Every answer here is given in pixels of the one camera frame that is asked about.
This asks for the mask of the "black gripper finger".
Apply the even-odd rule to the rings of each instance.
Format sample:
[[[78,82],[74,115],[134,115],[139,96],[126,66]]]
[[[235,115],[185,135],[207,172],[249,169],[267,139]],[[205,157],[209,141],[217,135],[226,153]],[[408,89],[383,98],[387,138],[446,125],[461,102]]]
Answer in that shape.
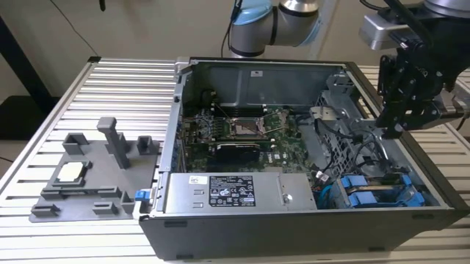
[[[402,56],[383,55],[379,64],[378,95],[382,97],[383,110],[377,119],[377,127],[383,128],[382,138],[401,137],[405,125],[404,119],[414,91],[412,65]]]
[[[436,99],[422,99],[412,95],[406,101],[404,115],[404,129],[421,130],[438,119],[440,109]]]

